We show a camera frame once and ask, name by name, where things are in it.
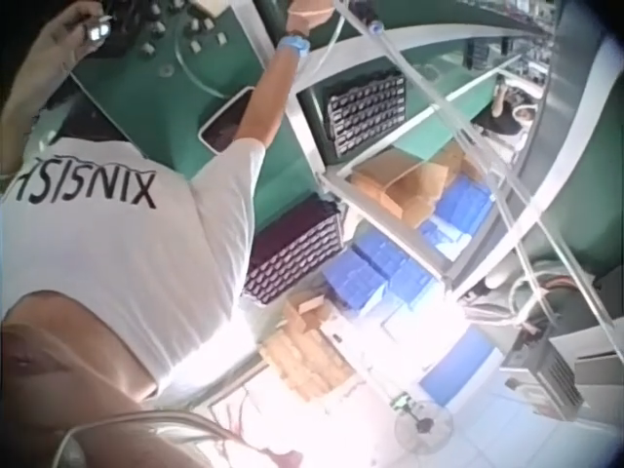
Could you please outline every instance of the blue wristband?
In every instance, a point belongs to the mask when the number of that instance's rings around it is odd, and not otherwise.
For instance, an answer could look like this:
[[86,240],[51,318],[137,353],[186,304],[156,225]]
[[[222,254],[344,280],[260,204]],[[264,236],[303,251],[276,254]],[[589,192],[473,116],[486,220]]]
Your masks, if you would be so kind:
[[285,47],[294,49],[299,54],[300,58],[305,57],[310,53],[310,41],[300,35],[284,36],[280,40],[277,48],[279,50]]

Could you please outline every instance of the electric fan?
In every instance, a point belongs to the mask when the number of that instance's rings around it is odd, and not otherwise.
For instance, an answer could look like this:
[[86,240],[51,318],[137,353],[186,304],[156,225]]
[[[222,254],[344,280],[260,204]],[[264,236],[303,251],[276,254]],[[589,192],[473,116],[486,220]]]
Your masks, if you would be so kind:
[[394,433],[406,451],[429,455],[442,449],[453,433],[452,414],[434,402],[416,402],[403,394],[392,404],[399,412]]

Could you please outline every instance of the person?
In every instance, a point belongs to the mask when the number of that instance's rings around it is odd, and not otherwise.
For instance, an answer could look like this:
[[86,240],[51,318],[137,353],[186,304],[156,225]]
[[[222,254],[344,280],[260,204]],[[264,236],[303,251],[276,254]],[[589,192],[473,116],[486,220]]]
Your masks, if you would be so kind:
[[535,119],[533,104],[512,105],[510,87],[500,77],[494,100],[472,120],[503,161],[512,164],[527,142],[527,131]]
[[[39,109],[99,46],[79,21],[102,6],[73,3],[43,27],[0,134],[2,424],[27,448],[21,466],[47,459],[58,431],[144,410],[164,391],[182,398],[224,371],[219,334],[248,268],[258,173],[306,36],[332,14],[331,0],[294,0],[234,141],[190,181],[124,141],[62,138],[24,161]],[[179,369],[194,370],[192,385]],[[109,451],[101,466],[121,466]],[[155,453],[133,466],[195,466]]]
[[509,86],[499,80],[492,105],[483,109],[473,123],[482,129],[502,136],[514,136],[529,127],[535,119],[535,108],[523,104],[514,108],[508,100]]

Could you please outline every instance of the switch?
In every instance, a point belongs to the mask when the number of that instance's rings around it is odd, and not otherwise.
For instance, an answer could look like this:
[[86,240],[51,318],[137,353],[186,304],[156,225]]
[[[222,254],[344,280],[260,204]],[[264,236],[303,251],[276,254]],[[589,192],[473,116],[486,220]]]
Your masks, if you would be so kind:
[[157,20],[163,12],[160,9],[160,5],[158,5],[157,3],[152,3],[149,6],[149,13],[153,20]]
[[216,36],[216,42],[218,43],[219,46],[223,47],[225,44],[227,44],[227,36],[225,35],[224,32],[219,32]]
[[199,54],[202,50],[202,45],[198,41],[191,41],[190,46],[193,54]]
[[172,0],[171,9],[174,12],[179,12],[182,8],[184,8],[184,0]]
[[210,18],[206,18],[204,19],[204,27],[207,31],[212,31],[215,29],[215,22]]
[[156,21],[152,25],[152,32],[156,37],[163,37],[165,35],[165,32],[167,32],[167,27],[162,21]]
[[143,44],[140,47],[140,51],[146,56],[146,57],[152,57],[154,54],[156,54],[156,48],[154,47],[153,44],[146,42],[145,44]]
[[200,22],[196,18],[192,18],[190,23],[188,24],[188,31],[191,34],[197,34],[200,31]]

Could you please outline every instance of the clear plastic tube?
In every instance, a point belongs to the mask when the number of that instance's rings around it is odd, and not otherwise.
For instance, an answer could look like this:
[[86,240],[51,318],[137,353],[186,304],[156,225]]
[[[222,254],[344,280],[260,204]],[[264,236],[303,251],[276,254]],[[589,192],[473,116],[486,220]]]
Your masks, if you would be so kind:
[[[345,4],[348,7],[349,0],[346,0]],[[333,46],[335,46],[336,42],[338,42],[338,38],[340,37],[340,34],[342,33],[342,28],[344,27],[344,24],[345,24],[345,18],[343,15],[340,15],[340,18],[338,19],[338,24],[335,26],[335,29],[333,30],[333,34],[331,35],[330,42],[328,43],[325,49],[325,53],[314,64],[314,68],[311,71],[308,71],[308,68],[311,67],[312,60],[308,58],[308,60],[301,66],[301,68],[299,68],[299,71],[297,73],[298,76],[304,76],[307,74],[310,77],[312,77],[321,69],[321,67],[325,64],[325,61],[328,59],[328,57],[332,53]]]
[[342,5],[339,0],[335,0],[336,9],[363,35],[377,44],[378,47],[395,62],[395,64],[406,74],[412,83],[426,95],[434,109],[445,124],[453,130],[455,139],[466,152],[469,159],[477,169],[485,176],[486,184],[494,196],[497,208],[500,210],[503,221],[508,229],[515,236],[516,251],[523,269],[526,272],[527,279],[536,297],[540,298],[540,306],[543,308],[549,320],[555,321],[555,314],[550,304],[540,293],[539,285],[535,278],[534,271],[530,265],[527,252],[522,243],[522,233],[519,232],[519,226],[514,222],[513,216],[505,201],[504,196],[498,190],[498,182],[493,172],[497,172],[504,176],[510,187],[516,192],[521,201],[526,205],[528,211],[535,216],[536,223],[544,232],[549,243],[553,246],[553,250],[561,259],[570,276],[574,280],[590,309],[596,316],[599,324],[604,330],[610,343],[613,345],[615,352],[622,362],[624,362],[624,336],[616,332],[615,325],[608,315],[605,305],[598,296],[596,290],[583,274],[578,260],[574,257],[569,246],[564,241],[561,233],[548,216],[536,206],[532,200],[532,196],[524,187],[518,177],[511,169],[496,155],[493,149],[488,145],[485,139],[470,125],[466,118],[460,114],[446,99],[444,99],[438,91],[431,86],[413,67],[405,60],[401,53],[396,50],[385,34],[371,34],[371,32],[358,19]]
[[191,83],[193,83],[198,89],[202,90],[204,93],[208,93],[209,95],[219,99],[229,99],[229,96],[205,84],[195,73],[193,73],[193,71],[186,64],[186,60],[184,60],[184,56],[182,55],[182,52],[179,48],[179,38],[180,36],[182,36],[183,28],[184,23],[182,21],[182,17],[180,17],[177,19],[174,32],[174,54],[180,68],[182,69],[186,77],[191,81]]

